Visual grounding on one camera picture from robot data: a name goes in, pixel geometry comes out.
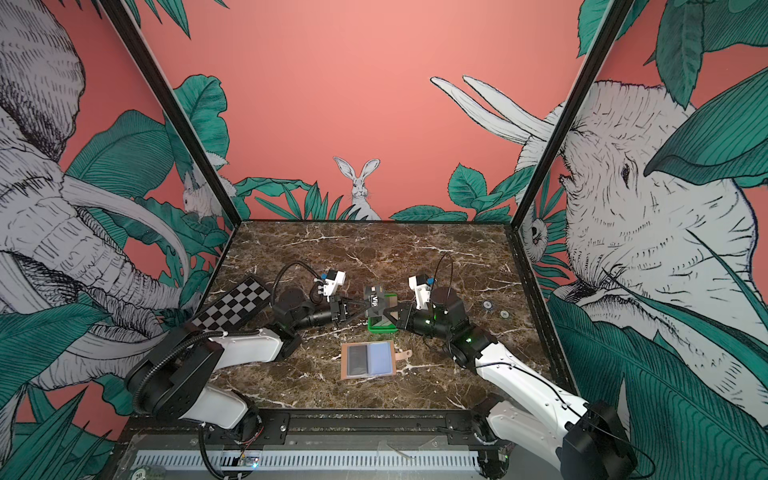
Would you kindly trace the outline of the green plastic tray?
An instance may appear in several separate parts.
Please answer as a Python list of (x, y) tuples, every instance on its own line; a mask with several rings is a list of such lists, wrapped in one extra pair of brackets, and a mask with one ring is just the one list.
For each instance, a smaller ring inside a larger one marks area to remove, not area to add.
[[(389, 301), (389, 306), (387, 308), (397, 306), (398, 300), (396, 293), (386, 292), (386, 299)], [(396, 332), (397, 327), (383, 312), (383, 316), (380, 318), (367, 318), (367, 330), (373, 334), (387, 334)]]

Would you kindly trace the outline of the tan leather card holder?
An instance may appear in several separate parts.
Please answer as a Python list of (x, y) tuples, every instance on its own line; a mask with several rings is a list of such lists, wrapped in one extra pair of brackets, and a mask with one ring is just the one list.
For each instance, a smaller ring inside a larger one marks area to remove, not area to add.
[[(349, 377), (347, 375), (347, 350), (352, 345), (368, 346), (368, 374)], [(399, 361), (408, 360), (412, 356), (411, 350), (396, 352), (392, 341), (345, 343), (341, 347), (341, 379), (365, 379), (393, 376), (396, 373), (396, 365)]]

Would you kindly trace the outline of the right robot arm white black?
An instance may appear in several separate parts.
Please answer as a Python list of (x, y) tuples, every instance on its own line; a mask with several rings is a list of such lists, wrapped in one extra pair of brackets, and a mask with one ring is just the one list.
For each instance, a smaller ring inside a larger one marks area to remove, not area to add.
[(485, 417), (496, 438), (537, 455), (565, 479), (632, 478), (638, 459), (616, 409), (588, 402), (525, 365), (469, 319), (452, 289), (436, 288), (426, 302), (400, 302), (383, 314), (400, 330), (442, 340), (457, 365), (509, 396)]

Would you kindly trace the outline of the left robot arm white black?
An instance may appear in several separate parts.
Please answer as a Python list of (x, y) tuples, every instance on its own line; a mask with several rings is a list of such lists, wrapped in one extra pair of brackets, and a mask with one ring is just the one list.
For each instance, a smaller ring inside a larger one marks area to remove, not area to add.
[(159, 420), (184, 420), (233, 430), (258, 408), (245, 396), (210, 384), (225, 368), (271, 363), (290, 357), (299, 332), (355, 316), (354, 301), (339, 294), (316, 304), (299, 290), (279, 297), (273, 320), (253, 332), (229, 333), (186, 325), (168, 334), (125, 378), (135, 413)]

